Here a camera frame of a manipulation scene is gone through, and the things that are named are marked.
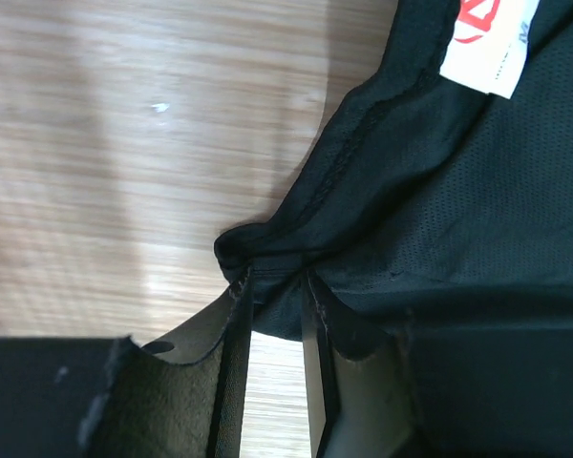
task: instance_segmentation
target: size label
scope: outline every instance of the size label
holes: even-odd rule
[[[461,0],[439,73],[486,94],[510,98],[526,62],[539,0]]]

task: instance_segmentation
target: wood grain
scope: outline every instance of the wood grain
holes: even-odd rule
[[[396,0],[0,0],[0,334],[156,338],[215,299]],[[309,456],[301,346],[255,336],[242,456]]]

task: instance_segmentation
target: black fabric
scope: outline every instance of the black fabric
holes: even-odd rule
[[[457,11],[402,0],[278,212],[217,240],[228,279],[254,268],[256,330],[301,339],[311,265],[375,323],[437,289],[573,288],[573,0],[541,0],[511,100],[438,75]]]

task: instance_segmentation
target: wooden surface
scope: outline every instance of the wooden surface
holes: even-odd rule
[[[215,299],[395,0],[0,0],[0,334],[156,338]],[[301,346],[255,336],[242,456],[309,456]]]

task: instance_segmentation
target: red logo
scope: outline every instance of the red logo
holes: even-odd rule
[[[483,33],[476,33],[472,36],[468,36],[467,38],[455,38],[455,40],[464,44],[473,43],[490,31],[493,21],[497,16],[497,11],[499,10],[499,3],[500,0],[460,0],[460,13],[458,14],[457,21],[473,27],[478,31],[482,31]],[[482,16],[472,12],[473,9],[479,7],[481,4],[490,6],[490,10]]]

